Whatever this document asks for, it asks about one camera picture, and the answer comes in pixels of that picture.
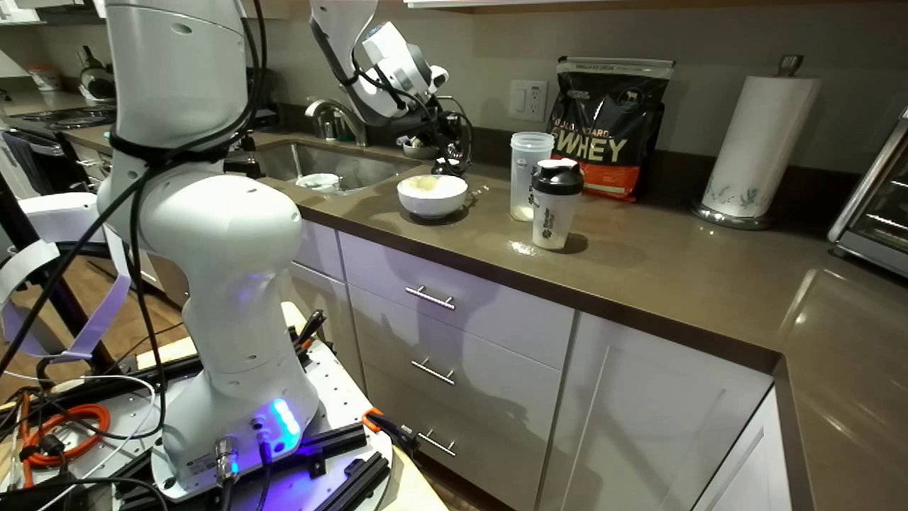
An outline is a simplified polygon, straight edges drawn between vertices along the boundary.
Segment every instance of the paper towel roll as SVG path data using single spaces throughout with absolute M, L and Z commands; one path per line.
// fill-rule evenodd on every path
M 816 80 L 748 76 L 744 82 L 700 202 L 703 216 L 761 225 L 814 97 Z

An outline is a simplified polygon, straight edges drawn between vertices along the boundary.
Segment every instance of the kitchen sink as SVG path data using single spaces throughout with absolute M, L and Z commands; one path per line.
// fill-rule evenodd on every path
M 304 141 L 272 141 L 255 151 L 259 174 L 292 181 L 300 188 L 323 191 L 323 180 L 334 180 L 344 191 L 368 188 L 401 177 L 408 165 L 395 158 L 377 158 L 364 153 L 340 153 L 327 148 L 313 148 Z

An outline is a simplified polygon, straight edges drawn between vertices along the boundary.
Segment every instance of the gray countertop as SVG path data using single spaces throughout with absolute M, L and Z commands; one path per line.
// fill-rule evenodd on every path
M 104 148 L 101 127 L 72 140 Z M 483 192 L 449 225 L 401 214 L 395 181 L 331 199 L 272 185 L 313 221 L 772 373 L 795 507 L 908 505 L 904 285 L 814 238 L 604 199 L 582 199 L 568 253 L 537 249 L 494 174 L 472 171 Z

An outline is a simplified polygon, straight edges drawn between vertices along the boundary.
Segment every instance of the blue light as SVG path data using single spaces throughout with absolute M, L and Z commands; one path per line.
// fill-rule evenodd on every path
M 272 415 L 276 415 L 276 422 L 279 422 L 279 435 L 282 435 L 284 448 L 296 448 L 297 439 L 300 439 L 300 435 L 304 435 L 304 429 L 300 429 L 300 422 L 292 417 L 292 411 L 290 411 L 290 405 L 287 405 L 284 397 L 279 397 L 279 401 L 272 402 Z

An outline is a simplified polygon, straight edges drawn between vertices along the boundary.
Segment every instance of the drawer handle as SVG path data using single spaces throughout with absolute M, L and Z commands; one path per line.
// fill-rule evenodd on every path
M 415 368 L 431 375 L 435 380 L 443 380 L 443 382 L 453 385 L 453 368 L 449 368 L 449 375 L 443 375 L 440 368 L 431 368 L 431 367 L 428 367 L 428 358 L 423 358 L 423 360 L 408 360 L 408 363 L 412 363 Z
M 423 431 L 423 435 L 421 435 L 421 438 L 423 438 L 423 442 L 428 442 L 428 445 L 440 448 L 440 451 L 443 451 L 443 455 L 449 455 L 449 458 L 456 458 L 456 451 L 453 451 L 456 439 L 450 439 L 449 445 L 443 445 L 443 442 L 440 442 L 440 439 L 435 439 L 431 435 L 435 435 L 435 429 Z
M 443 310 L 456 310 L 453 307 L 453 296 L 449 299 L 440 299 L 440 296 L 431 296 L 425 287 L 402 287 L 408 296 L 421 299 L 421 300 L 428 300 L 428 304 L 438 304 Z

